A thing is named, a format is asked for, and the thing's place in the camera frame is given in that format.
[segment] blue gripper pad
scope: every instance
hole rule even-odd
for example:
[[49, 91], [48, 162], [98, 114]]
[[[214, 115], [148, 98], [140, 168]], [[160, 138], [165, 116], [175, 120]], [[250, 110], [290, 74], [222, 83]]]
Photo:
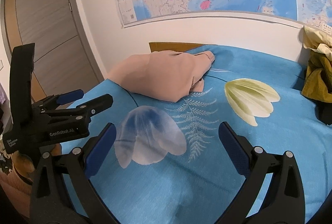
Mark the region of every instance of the blue gripper pad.
[[247, 178], [250, 175], [250, 159], [239, 141], [235, 138], [235, 132], [225, 122], [220, 124], [218, 132], [219, 139], [233, 162], [236, 171]]
[[96, 175], [117, 137], [115, 125], [108, 123], [99, 134], [98, 141], [85, 158], [84, 173], [87, 179]]
[[64, 105], [75, 100], [81, 99], [84, 96], [84, 92], [81, 89], [71, 91], [69, 93], [62, 94], [56, 100], [56, 103], [59, 105]]

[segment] folded pink garment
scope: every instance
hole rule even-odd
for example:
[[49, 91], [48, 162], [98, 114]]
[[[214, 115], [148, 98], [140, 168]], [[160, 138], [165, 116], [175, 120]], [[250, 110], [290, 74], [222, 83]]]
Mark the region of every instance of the folded pink garment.
[[107, 78], [130, 92], [177, 102], [190, 91], [203, 91], [202, 76], [214, 60], [210, 51], [200, 54], [154, 51], [130, 56], [111, 69]]

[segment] cream colored cloth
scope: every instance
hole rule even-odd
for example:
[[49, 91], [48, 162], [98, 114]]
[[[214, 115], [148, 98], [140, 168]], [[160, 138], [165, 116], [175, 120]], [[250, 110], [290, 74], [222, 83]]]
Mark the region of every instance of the cream colored cloth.
[[124, 89], [152, 98], [177, 102], [192, 92], [202, 92], [202, 76], [210, 69], [215, 56], [172, 50], [132, 55], [117, 64], [107, 78]]
[[326, 58], [332, 61], [332, 36], [308, 26], [304, 26], [304, 31], [303, 47], [325, 54]]

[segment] gray wooden door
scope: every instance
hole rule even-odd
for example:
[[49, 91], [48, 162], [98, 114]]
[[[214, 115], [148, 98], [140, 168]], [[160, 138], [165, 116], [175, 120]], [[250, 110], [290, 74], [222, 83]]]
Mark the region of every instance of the gray wooden door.
[[46, 95], [98, 84], [69, 0], [16, 0], [16, 16], [22, 44], [35, 42], [34, 74]]

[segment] blue bed sheet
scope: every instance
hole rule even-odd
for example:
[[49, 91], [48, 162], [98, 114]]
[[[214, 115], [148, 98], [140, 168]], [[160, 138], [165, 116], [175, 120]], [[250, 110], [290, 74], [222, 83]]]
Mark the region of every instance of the blue bed sheet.
[[[283, 154], [286, 150], [294, 153], [303, 181], [308, 221], [332, 188], [332, 130], [316, 118], [315, 104], [300, 93], [303, 68], [276, 56], [228, 46], [207, 45], [189, 53], [204, 50], [212, 51], [216, 59], [204, 76], [203, 93], [170, 103], [129, 93], [105, 80], [71, 105], [75, 107], [106, 93], [113, 96], [113, 106], [92, 117], [90, 137], [97, 136], [108, 122], [114, 123], [119, 131], [144, 131], [145, 124], [151, 123], [149, 118], [145, 122], [144, 116], [162, 118], [155, 130], [160, 135], [158, 139], [165, 141], [162, 135], [167, 129], [162, 126], [163, 122], [170, 128], [178, 126], [177, 131], [185, 137], [183, 144], [180, 134], [179, 146], [168, 148], [161, 159], [149, 156], [156, 158], [156, 163], [147, 164], [151, 161], [148, 157], [141, 164], [131, 160], [125, 168], [117, 159], [119, 151], [116, 154], [112, 147], [99, 173], [91, 178], [95, 189], [122, 224], [213, 224], [244, 181], [218, 137], [219, 124], [227, 121], [253, 146], [259, 145], [273, 154]], [[256, 117], [256, 127], [242, 120], [226, 99], [226, 82], [239, 78], [261, 81], [280, 96], [280, 101], [273, 103], [269, 117]], [[188, 117], [187, 114], [193, 113], [197, 117]], [[133, 123], [135, 118], [143, 121]], [[130, 127], [136, 126], [139, 130], [126, 129], [123, 124], [130, 120]], [[63, 153], [83, 146], [88, 138], [63, 143]], [[134, 152], [132, 159], [139, 159], [137, 154]], [[270, 179], [267, 175], [250, 215], [258, 211]], [[65, 181], [76, 210], [85, 214], [69, 178], [65, 177]]]

